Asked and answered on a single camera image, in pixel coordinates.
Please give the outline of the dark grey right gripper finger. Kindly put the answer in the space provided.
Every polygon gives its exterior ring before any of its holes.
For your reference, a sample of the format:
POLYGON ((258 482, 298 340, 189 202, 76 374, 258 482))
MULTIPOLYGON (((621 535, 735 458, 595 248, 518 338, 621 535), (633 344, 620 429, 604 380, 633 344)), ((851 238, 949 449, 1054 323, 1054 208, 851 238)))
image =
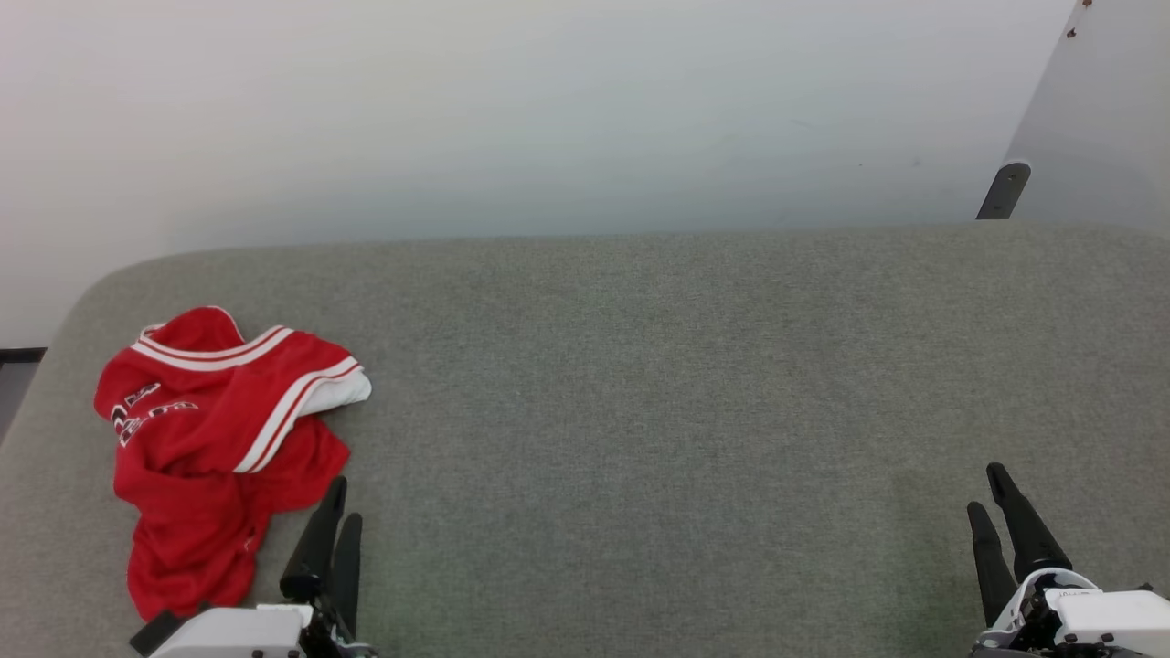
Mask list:
POLYGON ((1016 479, 1002 462, 989 462, 986 467, 989 487, 994 503, 1005 519, 1013 550, 1013 575, 1016 580, 1027 580, 1041 569, 1072 570, 1069 557, 1049 533, 1028 496, 1019 491, 1016 479))
POLYGON ((997 529, 982 503, 968 503, 968 521, 984 621, 986 626, 994 626, 1016 595, 1016 580, 1005 562, 997 529))

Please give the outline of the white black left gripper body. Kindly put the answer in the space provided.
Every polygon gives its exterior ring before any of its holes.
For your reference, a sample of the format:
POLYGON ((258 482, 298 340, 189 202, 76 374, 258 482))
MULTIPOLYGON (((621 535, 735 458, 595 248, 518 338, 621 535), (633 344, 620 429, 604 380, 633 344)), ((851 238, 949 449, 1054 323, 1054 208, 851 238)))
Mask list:
POLYGON ((166 610, 129 640, 139 658, 377 658, 331 599, 207 606, 181 618, 166 610))

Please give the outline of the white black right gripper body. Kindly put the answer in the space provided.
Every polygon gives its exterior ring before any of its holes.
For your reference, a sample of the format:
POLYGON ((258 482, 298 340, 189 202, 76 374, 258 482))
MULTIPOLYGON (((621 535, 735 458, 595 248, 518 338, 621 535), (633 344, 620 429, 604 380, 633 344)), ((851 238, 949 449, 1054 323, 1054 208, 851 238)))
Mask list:
POLYGON ((973 640, 971 658, 1170 658, 1170 599, 1040 569, 973 640))

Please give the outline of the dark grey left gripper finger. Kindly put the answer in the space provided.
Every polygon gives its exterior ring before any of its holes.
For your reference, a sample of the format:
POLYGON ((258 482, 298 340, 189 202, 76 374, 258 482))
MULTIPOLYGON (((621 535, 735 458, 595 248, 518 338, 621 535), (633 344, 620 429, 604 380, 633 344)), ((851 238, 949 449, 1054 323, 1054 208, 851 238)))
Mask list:
POLYGON ((307 603, 325 591, 333 571, 335 539, 346 510, 346 477, 335 477, 311 513, 278 582, 285 599, 307 603))
POLYGON ((356 610, 359 603, 362 573, 363 516, 350 514, 344 520, 333 551, 330 596, 333 599, 337 628, 347 642, 356 640, 356 610))

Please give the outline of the red basketball jersey white trim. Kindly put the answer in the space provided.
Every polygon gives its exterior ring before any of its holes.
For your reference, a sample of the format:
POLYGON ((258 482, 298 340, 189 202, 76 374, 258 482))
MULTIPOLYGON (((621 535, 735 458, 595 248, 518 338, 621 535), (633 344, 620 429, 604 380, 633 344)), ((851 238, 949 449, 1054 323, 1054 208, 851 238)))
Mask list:
POLYGON ((216 306, 146 325, 101 371, 113 494, 137 508, 128 590, 143 621, 234 606, 276 514, 319 503, 347 447, 322 420, 367 400, 347 350, 271 325, 247 340, 216 306))

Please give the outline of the grey fabric sofa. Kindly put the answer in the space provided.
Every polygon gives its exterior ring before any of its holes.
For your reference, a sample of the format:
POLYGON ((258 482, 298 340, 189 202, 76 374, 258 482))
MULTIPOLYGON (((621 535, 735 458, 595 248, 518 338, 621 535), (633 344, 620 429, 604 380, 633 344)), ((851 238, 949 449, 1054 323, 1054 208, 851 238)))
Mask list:
POLYGON ((1170 239, 970 222, 204 251, 80 299, 0 443, 0 658, 130 658, 104 364, 197 306, 346 347, 393 658, 963 658, 966 503, 1170 594, 1170 239))

